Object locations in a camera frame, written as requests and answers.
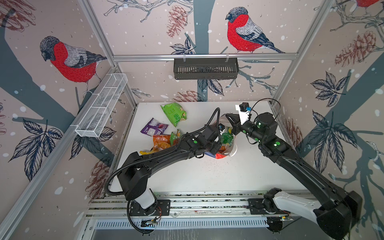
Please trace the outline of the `red paper gift bag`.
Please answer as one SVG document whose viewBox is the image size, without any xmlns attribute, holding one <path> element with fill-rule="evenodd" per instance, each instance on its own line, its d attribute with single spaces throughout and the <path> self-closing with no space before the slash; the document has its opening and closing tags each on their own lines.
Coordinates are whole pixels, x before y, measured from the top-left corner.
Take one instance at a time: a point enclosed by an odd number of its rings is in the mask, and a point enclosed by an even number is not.
<svg viewBox="0 0 384 240">
<path fill-rule="evenodd" d="M 233 127 L 225 114 L 219 118 L 219 130 L 221 133 L 221 148 L 216 154 L 205 152 L 206 155 L 215 159 L 223 159 L 225 157 L 231 157 L 237 152 L 237 145 L 235 144 L 235 135 Z"/>
</svg>

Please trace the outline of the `bright green chips bag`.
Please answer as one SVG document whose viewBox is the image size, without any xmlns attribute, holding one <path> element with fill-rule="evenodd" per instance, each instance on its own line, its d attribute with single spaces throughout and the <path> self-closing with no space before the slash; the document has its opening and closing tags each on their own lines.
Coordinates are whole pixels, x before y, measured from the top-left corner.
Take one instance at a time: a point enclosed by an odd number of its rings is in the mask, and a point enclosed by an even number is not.
<svg viewBox="0 0 384 240">
<path fill-rule="evenodd" d="M 161 108 L 174 127 L 177 127 L 179 122 L 187 120 L 187 112 L 178 103 L 162 105 Z"/>
</svg>

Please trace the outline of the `orange snack packet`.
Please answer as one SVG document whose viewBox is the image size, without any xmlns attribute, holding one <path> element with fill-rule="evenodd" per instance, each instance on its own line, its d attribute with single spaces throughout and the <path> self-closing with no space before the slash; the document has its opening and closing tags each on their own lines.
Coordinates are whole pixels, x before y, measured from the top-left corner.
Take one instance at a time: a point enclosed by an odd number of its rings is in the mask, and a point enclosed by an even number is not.
<svg viewBox="0 0 384 240">
<path fill-rule="evenodd" d="M 170 135 L 154 135 L 153 136 L 153 144 L 151 151 L 159 152 L 164 149 L 168 149 L 171 147 L 171 136 Z"/>
</svg>

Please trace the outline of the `purple snack packet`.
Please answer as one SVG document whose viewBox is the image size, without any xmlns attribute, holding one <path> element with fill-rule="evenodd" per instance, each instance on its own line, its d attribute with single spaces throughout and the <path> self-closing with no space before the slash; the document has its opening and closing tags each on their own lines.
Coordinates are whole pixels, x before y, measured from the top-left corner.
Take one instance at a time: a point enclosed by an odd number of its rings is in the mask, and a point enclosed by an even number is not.
<svg viewBox="0 0 384 240">
<path fill-rule="evenodd" d="M 162 135 L 168 128 L 168 124 L 163 124 L 152 118 L 140 131 L 142 134 L 147 136 Z"/>
</svg>

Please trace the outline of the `yellow snack packet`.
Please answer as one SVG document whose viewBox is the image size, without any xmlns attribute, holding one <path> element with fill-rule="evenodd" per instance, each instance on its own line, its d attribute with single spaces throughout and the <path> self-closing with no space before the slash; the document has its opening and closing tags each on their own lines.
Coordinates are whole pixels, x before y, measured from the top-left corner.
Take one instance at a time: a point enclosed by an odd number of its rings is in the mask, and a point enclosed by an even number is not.
<svg viewBox="0 0 384 240">
<path fill-rule="evenodd" d="M 140 151 L 140 154 L 141 155 L 150 155 L 150 154 L 153 154 L 154 152 L 153 151 L 149 151 L 149 152 L 146 152 L 146 151 Z"/>
</svg>

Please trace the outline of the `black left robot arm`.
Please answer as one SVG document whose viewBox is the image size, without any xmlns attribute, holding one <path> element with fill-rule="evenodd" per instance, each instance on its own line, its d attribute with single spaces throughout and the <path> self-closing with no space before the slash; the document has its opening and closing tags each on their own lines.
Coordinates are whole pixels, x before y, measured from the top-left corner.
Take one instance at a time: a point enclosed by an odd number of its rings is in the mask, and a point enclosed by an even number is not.
<svg viewBox="0 0 384 240">
<path fill-rule="evenodd" d="M 197 134 L 185 134 L 179 142 L 165 150 L 139 155 L 131 153 L 117 173 L 123 195 L 127 201 L 143 198 L 149 202 L 142 204 L 147 209 L 154 204 L 154 200 L 146 197 L 148 179 L 158 172 L 179 161 L 202 157 L 206 153 L 215 154 L 221 148 L 221 133 L 217 127 L 206 126 Z"/>
</svg>

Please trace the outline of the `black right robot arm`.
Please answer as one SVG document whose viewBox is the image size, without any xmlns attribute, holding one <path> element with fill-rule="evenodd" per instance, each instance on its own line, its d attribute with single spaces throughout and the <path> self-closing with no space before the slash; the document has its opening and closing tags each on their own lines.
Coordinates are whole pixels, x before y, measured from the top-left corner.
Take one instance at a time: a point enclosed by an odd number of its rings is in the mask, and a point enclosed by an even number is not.
<svg viewBox="0 0 384 240">
<path fill-rule="evenodd" d="M 258 115 L 255 122 L 251 122 L 249 114 L 244 112 L 225 116 L 234 135 L 244 133 L 254 140 L 263 156 L 285 169 L 316 198 L 311 202 L 273 188 L 264 196 L 266 211 L 281 210 L 299 215 L 316 223 L 334 240 L 342 240 L 350 233 L 361 217 L 363 199 L 358 193 L 346 192 L 327 180 L 277 137 L 278 123 L 271 113 Z"/>
</svg>

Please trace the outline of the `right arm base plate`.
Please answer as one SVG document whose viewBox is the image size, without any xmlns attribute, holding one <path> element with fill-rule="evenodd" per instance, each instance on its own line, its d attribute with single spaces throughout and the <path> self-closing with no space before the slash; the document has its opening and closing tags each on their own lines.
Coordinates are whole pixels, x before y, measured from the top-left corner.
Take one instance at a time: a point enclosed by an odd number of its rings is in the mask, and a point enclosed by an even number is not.
<svg viewBox="0 0 384 240">
<path fill-rule="evenodd" d="M 274 214 L 288 214 L 290 212 L 281 210 L 277 207 L 277 204 L 274 202 L 274 197 L 277 193 L 280 193 L 282 190 L 279 188 L 272 188 L 267 193 L 264 194 L 262 198 L 251 198 L 247 199 L 248 206 L 247 209 L 250 210 L 251 215 L 274 215 Z"/>
</svg>

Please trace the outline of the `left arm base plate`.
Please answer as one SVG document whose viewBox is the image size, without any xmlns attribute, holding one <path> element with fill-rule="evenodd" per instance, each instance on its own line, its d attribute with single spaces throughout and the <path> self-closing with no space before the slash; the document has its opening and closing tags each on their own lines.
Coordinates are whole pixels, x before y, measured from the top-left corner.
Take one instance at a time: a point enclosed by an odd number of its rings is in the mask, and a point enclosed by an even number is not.
<svg viewBox="0 0 384 240">
<path fill-rule="evenodd" d="M 170 208 L 170 200 L 156 200 L 147 209 L 143 209 L 136 201 L 131 201 L 127 211 L 130 217 L 168 216 Z"/>
</svg>

